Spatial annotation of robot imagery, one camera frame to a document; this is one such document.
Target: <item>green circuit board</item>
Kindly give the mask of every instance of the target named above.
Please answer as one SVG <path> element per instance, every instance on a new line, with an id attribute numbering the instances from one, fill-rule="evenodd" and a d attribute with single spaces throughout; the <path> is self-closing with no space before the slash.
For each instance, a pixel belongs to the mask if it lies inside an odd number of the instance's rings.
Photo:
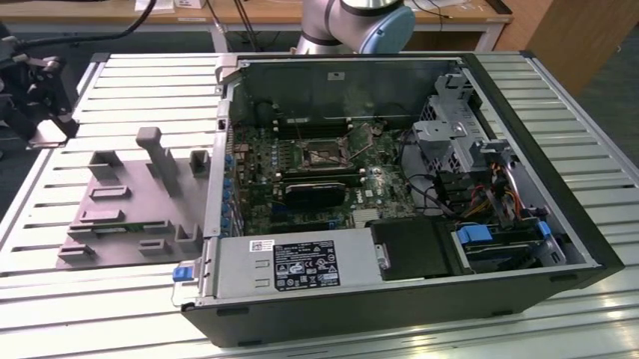
<path id="1" fill-rule="evenodd" d="M 343 138 L 280 140 L 268 130 L 239 128 L 234 139 L 244 235 L 327 222 L 330 229 L 354 228 L 351 214 L 358 209 L 378 209 L 380 218 L 415 215 L 412 196 L 395 164 L 399 133 L 383 131 L 374 121 L 359 121 Z M 342 159 L 336 151 L 346 154 Z M 358 174 L 351 177 L 358 183 L 347 186 L 342 205 L 290 210 L 282 202 L 286 185 L 278 174 L 312 172 L 316 168 L 352 168 Z"/>

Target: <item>blue clip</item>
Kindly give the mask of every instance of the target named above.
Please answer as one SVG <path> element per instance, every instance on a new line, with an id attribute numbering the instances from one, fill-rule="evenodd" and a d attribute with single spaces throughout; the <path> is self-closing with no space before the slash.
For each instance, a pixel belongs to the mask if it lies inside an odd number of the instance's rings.
<path id="1" fill-rule="evenodd" d="M 192 266 L 178 267 L 172 270 L 174 282 L 188 282 L 190 280 L 192 280 Z"/>
<path id="2" fill-rule="evenodd" d="M 493 241 L 493 235 L 490 234 L 489 226 L 483 224 L 465 226 L 461 230 L 458 230 L 458 237 L 463 245 L 469 242 Z"/>
<path id="3" fill-rule="evenodd" d="M 549 238 L 553 235 L 549 224 L 545 221 L 538 222 L 538 228 L 542 231 L 543 238 Z"/>

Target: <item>power supply label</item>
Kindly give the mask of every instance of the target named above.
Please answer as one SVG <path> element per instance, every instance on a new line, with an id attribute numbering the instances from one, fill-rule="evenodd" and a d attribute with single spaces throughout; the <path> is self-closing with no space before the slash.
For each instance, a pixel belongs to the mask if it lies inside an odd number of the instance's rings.
<path id="1" fill-rule="evenodd" d="M 276 245 L 272 256 L 280 292 L 339 286 L 334 241 Z"/>

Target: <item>slotted aluminum surface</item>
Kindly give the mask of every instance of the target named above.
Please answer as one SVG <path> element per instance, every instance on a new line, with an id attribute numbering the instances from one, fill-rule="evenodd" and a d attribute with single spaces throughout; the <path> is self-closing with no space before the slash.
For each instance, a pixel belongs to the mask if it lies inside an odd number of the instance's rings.
<path id="1" fill-rule="evenodd" d="M 112 55 L 95 64 L 76 117 L 78 139 L 42 152 L 0 226 L 0 357 L 40 358 L 578 358 L 639 348 L 639 189 L 635 168 L 535 61 L 479 55 L 627 269 L 497 319 L 219 349 L 172 306 L 174 264 L 56 271 L 66 225 L 90 180 L 95 150 L 123 159 L 140 126 L 159 126 L 175 157 L 212 146 L 214 54 Z M 499 134 L 501 129 L 486 112 Z"/>

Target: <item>table leg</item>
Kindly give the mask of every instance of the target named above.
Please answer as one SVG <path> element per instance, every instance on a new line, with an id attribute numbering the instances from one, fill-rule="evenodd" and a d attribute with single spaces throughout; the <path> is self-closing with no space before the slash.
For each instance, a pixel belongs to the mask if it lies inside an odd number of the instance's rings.
<path id="1" fill-rule="evenodd" d="M 211 34 L 215 52 L 228 52 L 227 37 L 224 36 L 224 32 L 218 28 L 218 26 L 211 25 L 208 27 L 208 33 Z"/>
<path id="2" fill-rule="evenodd" d="M 502 34 L 505 24 L 490 24 L 489 29 L 483 32 L 479 38 L 478 47 L 475 51 L 493 51 L 498 43 L 499 35 Z"/>

